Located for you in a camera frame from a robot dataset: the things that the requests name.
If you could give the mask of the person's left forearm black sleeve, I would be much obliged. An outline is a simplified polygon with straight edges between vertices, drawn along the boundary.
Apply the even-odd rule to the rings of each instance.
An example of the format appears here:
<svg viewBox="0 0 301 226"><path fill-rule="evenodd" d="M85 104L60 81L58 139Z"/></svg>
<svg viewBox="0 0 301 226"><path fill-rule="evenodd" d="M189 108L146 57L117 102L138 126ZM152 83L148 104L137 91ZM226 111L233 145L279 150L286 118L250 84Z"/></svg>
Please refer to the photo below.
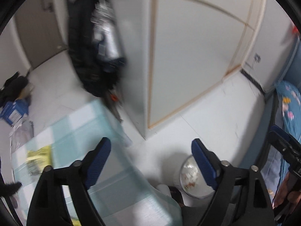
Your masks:
<svg viewBox="0 0 301 226"><path fill-rule="evenodd" d="M5 183L2 174L1 176L1 184L0 184L0 197L8 197L15 195L20 188L22 187L22 183Z"/></svg>

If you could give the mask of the person's right hand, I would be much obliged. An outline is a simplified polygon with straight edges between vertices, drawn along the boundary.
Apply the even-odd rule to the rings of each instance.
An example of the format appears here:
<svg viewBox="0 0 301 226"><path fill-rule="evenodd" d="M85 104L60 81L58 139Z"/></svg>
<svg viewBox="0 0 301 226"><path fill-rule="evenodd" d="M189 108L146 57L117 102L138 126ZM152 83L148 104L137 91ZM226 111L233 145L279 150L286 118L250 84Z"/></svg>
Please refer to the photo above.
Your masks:
<svg viewBox="0 0 301 226"><path fill-rule="evenodd" d="M289 192L289 189L288 189L288 182L290 182L291 178L293 178L293 177L294 177L294 175L291 175L290 172L288 172L286 174L281 186L279 187L278 192L276 193L276 195L274 197L274 205L273 205L274 208L281 205L285 198L287 198L288 201L291 203L291 207L290 207L290 211L289 211L290 213L293 213L293 211L299 207L300 191Z"/></svg>

